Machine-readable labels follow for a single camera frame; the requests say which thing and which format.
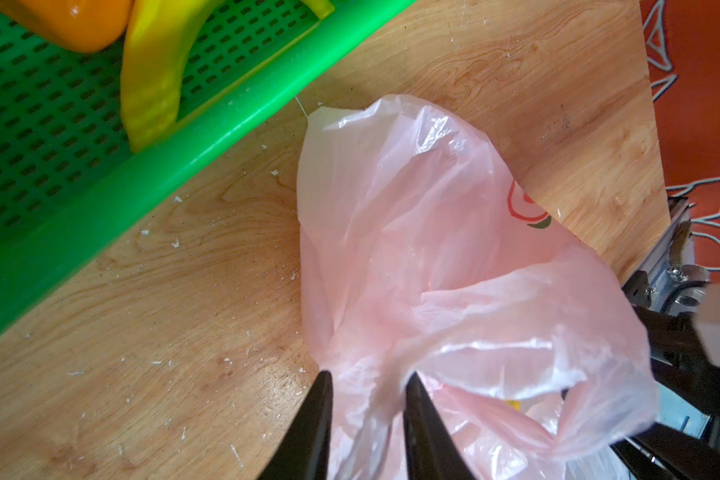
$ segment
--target perforated basket bottom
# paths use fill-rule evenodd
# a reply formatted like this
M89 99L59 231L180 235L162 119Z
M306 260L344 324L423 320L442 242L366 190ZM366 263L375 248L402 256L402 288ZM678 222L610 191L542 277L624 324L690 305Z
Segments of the perforated basket bottom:
M192 46L180 117L316 22L299 0L221 5ZM122 41L67 52L0 14L0 241L41 224L131 156L120 122L122 53Z

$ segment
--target yellow plastic object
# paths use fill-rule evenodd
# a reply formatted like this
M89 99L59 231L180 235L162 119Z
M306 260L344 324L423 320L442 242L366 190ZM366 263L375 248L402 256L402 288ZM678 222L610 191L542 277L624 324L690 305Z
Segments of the yellow plastic object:
M203 23L220 3L221 0L135 1L120 73L120 116L134 152L174 130L182 74L190 49ZM328 0L304 3L320 19L334 11Z
M72 52L97 52L117 40L132 0L0 0L0 12Z

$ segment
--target yellow object in bag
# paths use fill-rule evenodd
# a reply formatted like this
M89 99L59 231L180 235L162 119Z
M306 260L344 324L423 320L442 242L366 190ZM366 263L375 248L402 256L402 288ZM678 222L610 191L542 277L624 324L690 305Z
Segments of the yellow object in bag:
M137 152L172 131L192 44L222 0L136 0L120 74L120 116ZM329 0L305 0L322 19Z

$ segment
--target wooden table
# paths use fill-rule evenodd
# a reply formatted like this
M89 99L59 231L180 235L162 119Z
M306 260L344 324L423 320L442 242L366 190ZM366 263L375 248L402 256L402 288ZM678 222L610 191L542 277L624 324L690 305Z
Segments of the wooden table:
M298 98L403 92L485 130L620 279L668 225L634 0L419 0ZM306 125L292 101L0 337L0 478L258 475L317 371Z

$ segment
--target red printed logo on bag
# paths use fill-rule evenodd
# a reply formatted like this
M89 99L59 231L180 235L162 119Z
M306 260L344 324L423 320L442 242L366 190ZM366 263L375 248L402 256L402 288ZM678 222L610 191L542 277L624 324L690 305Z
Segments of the red printed logo on bag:
M529 222L528 226L533 228L547 228L552 224L552 217L536 205L521 188L515 188L518 182L513 181L509 187L509 196L507 197L507 206L509 207L509 215Z

